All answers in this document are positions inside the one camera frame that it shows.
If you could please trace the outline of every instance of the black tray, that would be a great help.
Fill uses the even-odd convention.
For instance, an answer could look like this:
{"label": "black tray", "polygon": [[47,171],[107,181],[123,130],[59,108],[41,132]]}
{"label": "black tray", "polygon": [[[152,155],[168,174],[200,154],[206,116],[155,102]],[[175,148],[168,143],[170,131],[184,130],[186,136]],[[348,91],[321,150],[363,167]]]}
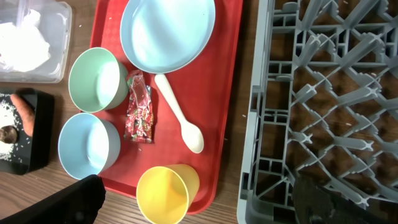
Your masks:
{"label": "black tray", "polygon": [[[14,146],[11,158],[8,161],[0,159],[0,171],[23,175],[45,167],[49,163],[54,97],[48,93],[34,89],[21,89],[15,91],[12,89],[0,88],[0,93],[17,93],[35,111],[33,137],[28,137],[28,135],[22,131],[22,122],[17,125],[17,129],[19,130],[17,146]],[[12,105],[9,96],[0,96],[0,102],[2,100],[6,100]],[[15,110],[14,114],[16,114],[21,121],[21,117],[17,110]]]}

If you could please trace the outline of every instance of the green cup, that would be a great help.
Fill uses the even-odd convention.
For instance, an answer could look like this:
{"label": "green cup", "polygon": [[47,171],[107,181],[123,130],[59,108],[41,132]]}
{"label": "green cup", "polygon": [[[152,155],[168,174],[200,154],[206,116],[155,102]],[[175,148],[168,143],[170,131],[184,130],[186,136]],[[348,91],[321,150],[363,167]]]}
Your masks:
{"label": "green cup", "polygon": [[70,71],[70,97],[87,113],[115,108],[129,92],[126,76],[126,68],[110,51],[101,47],[88,49]]}

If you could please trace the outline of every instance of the wooden table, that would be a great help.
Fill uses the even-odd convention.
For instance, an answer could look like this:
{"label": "wooden table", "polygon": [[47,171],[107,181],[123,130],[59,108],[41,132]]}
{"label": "wooden table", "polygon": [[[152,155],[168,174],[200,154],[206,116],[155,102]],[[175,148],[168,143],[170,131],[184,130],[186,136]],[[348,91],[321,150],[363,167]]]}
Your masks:
{"label": "wooden table", "polygon": [[[62,168],[57,156],[58,137],[65,122],[78,112],[68,93],[68,74],[73,62],[89,48],[96,0],[65,0],[73,9],[72,36],[67,69],[58,84],[0,83],[0,87],[32,87],[55,96],[50,162],[23,176],[0,173],[0,219],[39,202],[76,182]],[[229,104],[228,123],[216,198],[211,206],[182,223],[236,223],[239,177],[248,112],[258,1],[244,1],[241,32]],[[112,192],[99,211],[96,223],[145,223],[136,200]]]}

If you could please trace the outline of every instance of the light blue plate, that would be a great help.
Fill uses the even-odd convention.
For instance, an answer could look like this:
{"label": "light blue plate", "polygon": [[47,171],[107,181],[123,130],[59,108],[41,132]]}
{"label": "light blue plate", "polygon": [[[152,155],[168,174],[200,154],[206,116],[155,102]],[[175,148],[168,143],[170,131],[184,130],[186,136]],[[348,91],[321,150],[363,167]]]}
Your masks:
{"label": "light blue plate", "polygon": [[120,27],[124,53],[145,72],[180,69],[205,48],[215,16],[214,0],[129,1]]}

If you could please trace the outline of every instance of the spoon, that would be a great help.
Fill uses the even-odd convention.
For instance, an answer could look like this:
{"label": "spoon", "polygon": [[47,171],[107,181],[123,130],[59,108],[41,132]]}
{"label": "spoon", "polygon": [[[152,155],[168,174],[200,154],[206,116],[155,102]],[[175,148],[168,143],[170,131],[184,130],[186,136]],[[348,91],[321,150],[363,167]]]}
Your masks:
{"label": "spoon", "polygon": [[185,118],[166,76],[164,74],[155,75],[155,83],[180,122],[181,135],[185,144],[192,152],[201,153],[205,145],[203,135],[198,127],[189,123]]}

